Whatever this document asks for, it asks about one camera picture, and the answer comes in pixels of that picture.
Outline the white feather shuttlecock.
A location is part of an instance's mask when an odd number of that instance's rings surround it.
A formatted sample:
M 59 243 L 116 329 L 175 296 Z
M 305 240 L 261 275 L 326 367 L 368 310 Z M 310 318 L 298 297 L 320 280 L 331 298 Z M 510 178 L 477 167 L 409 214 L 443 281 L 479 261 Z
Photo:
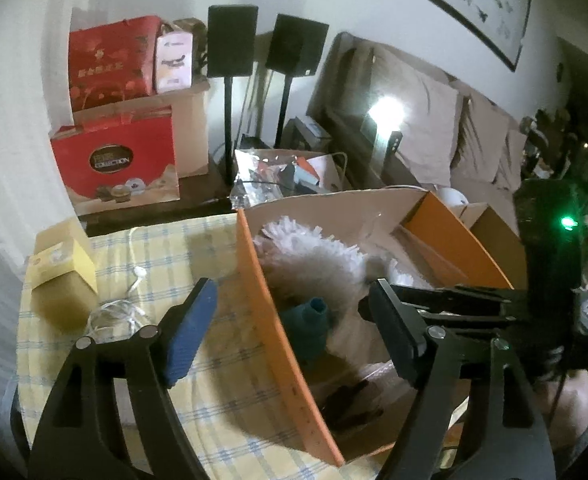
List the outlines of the white feather shuttlecock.
M 108 301 L 89 314 L 85 335 L 97 344 L 129 339 L 150 324 L 145 312 L 127 299 Z

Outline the blue silicone funnel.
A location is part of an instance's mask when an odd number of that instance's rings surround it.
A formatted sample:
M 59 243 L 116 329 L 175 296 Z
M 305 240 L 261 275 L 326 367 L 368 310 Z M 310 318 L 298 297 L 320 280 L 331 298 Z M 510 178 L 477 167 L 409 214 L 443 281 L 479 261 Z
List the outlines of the blue silicone funnel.
M 322 298 L 314 297 L 279 313 L 288 342 L 300 364 L 309 364 L 326 351 L 330 330 L 329 308 Z

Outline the yellow sponge with paper sleeve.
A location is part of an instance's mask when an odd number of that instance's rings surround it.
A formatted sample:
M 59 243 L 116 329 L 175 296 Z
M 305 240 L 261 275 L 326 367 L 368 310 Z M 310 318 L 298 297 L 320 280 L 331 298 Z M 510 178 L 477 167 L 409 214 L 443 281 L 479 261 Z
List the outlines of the yellow sponge with paper sleeve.
M 37 234 L 28 260 L 30 308 L 62 332 L 79 332 L 99 305 L 92 246 L 76 217 Z

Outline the orange cardboard box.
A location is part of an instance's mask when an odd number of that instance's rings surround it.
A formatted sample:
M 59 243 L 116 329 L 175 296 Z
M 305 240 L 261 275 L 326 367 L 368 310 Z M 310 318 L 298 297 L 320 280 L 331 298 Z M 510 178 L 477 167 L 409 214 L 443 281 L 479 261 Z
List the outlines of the orange cardboard box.
M 305 450 L 333 466 L 391 448 L 435 348 L 482 288 L 522 288 L 518 231 L 422 188 L 273 200 L 238 213 L 239 268 Z

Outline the white fluffy duster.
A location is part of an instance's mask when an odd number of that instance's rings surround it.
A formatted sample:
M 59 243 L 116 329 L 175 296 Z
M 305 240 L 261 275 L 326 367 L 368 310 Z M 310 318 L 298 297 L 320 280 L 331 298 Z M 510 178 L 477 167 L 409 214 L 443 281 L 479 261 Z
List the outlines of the white fluffy duster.
M 264 224 L 254 247 L 281 310 L 314 297 L 328 306 L 331 326 L 326 351 L 318 359 L 332 356 L 352 370 L 390 360 L 378 329 L 361 316 L 358 306 L 379 278 L 400 286 L 426 283 L 406 255 L 396 258 L 372 240 L 364 246 L 349 245 L 321 226 L 306 226 L 287 216 Z

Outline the yellow plaid tablecloth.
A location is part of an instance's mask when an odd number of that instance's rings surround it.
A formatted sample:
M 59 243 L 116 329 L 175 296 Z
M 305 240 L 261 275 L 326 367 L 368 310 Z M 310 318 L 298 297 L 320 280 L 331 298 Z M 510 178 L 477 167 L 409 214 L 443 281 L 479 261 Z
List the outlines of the yellow plaid tablecloth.
M 18 395 L 33 479 L 372 479 L 308 454 L 256 333 L 236 264 L 236 216 L 97 237 L 103 299 L 148 318 L 116 344 L 67 335 L 21 303 Z

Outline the beige sofa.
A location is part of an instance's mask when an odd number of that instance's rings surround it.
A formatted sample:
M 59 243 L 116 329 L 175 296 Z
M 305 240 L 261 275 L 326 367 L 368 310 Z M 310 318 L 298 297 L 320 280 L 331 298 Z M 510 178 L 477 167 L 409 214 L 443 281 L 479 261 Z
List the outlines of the beige sofa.
M 375 174 L 369 166 L 375 126 L 367 112 L 386 94 L 400 99 L 408 116 L 382 174 Z M 484 94 L 422 58 L 341 32 L 307 113 L 329 133 L 331 148 L 348 156 L 355 188 L 451 186 L 512 219 L 525 134 Z

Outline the bright lamp device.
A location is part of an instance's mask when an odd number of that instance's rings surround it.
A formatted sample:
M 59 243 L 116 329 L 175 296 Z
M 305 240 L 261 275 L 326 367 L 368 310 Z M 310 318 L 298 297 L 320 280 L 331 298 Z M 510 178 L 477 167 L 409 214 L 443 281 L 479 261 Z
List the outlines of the bright lamp device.
M 375 126 L 369 166 L 375 174 L 382 174 L 407 116 L 405 104 L 390 94 L 379 96 L 369 108 L 367 118 Z

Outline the red Ferrero Collection bag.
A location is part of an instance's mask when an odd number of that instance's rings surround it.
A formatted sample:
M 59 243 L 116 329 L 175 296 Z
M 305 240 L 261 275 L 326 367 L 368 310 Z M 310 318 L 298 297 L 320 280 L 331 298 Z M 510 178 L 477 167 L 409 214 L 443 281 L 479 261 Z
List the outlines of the red Ferrero Collection bag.
M 180 199 L 168 107 L 62 128 L 51 147 L 78 216 Z

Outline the white pink small box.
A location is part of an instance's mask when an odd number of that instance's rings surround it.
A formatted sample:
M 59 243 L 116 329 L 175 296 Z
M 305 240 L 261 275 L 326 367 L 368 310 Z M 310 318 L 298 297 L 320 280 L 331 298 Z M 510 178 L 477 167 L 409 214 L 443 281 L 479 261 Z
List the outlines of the white pink small box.
M 155 90 L 166 93 L 192 86 L 193 37 L 190 32 L 159 36 L 155 48 Z

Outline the red gift box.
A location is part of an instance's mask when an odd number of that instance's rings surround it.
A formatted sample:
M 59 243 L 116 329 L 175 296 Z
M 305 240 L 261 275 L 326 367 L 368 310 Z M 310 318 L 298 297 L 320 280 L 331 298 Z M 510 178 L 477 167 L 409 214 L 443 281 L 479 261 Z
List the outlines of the red gift box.
M 152 96 L 160 26 L 158 16 L 147 15 L 71 32 L 68 86 L 72 111 Z

